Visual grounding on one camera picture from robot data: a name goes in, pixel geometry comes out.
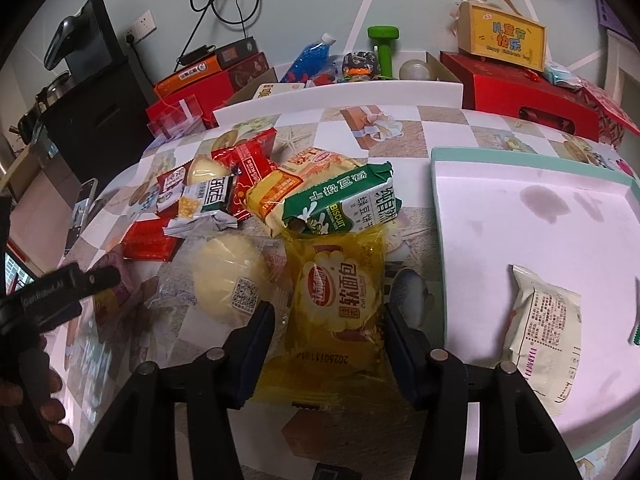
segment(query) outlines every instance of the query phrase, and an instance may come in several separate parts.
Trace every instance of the phone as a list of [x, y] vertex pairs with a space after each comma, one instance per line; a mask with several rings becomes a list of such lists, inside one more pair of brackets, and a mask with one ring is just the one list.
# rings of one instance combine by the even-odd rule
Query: phone
[[65, 256], [88, 224], [89, 209], [91, 209], [91, 204], [94, 202], [95, 188], [97, 186], [97, 179], [92, 178], [82, 184], [80, 188], [74, 210], [71, 213], [71, 227], [66, 233]]

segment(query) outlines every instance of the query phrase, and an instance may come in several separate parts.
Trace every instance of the finger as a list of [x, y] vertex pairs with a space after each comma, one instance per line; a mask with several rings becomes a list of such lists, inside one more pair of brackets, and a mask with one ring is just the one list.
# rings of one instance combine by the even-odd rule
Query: finger
[[65, 424], [50, 424], [49, 429], [51, 434], [65, 446], [65, 449], [73, 446], [74, 434], [70, 427]]
[[57, 399], [49, 399], [40, 407], [40, 413], [49, 422], [60, 422], [65, 418], [65, 407]]
[[62, 389], [62, 378], [52, 368], [49, 369], [49, 391], [52, 394], [58, 393]]
[[0, 406], [20, 406], [22, 388], [15, 384], [0, 381]]

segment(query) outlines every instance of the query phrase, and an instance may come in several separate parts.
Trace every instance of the green dumbbell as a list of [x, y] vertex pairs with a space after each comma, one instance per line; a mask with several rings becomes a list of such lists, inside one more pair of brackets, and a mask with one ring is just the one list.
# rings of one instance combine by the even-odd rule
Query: green dumbbell
[[391, 70], [391, 42], [400, 37], [400, 31], [391, 25], [374, 25], [367, 29], [367, 36], [378, 42], [380, 75], [391, 78], [393, 73]]

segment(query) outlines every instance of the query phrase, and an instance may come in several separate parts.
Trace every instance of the white snack package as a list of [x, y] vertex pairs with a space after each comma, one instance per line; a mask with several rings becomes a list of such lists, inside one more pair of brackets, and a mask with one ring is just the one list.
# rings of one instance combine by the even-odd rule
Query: white snack package
[[547, 413], [562, 413], [580, 362], [580, 294], [551, 285], [529, 269], [513, 266], [518, 297], [504, 339], [512, 361]]

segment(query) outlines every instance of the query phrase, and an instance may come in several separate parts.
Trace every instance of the red packet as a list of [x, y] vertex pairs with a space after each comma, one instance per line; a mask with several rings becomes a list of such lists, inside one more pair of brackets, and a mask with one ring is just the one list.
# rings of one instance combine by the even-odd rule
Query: red packet
[[158, 175], [159, 195], [156, 204], [158, 214], [162, 215], [162, 218], [174, 218], [178, 215], [178, 200], [182, 195], [191, 162], [190, 160], [171, 171]]
[[129, 260], [171, 261], [178, 238], [167, 236], [162, 228], [169, 218], [134, 222], [122, 239], [123, 256]]
[[264, 149], [273, 149], [276, 130], [270, 128], [258, 134], [253, 139], [234, 146], [231, 152], [222, 153], [225, 150], [211, 152], [211, 158], [218, 160], [237, 175], [229, 211], [238, 221], [251, 216], [243, 206], [246, 192], [258, 181], [262, 180], [271, 171], [277, 168], [275, 162], [270, 161], [264, 155]]

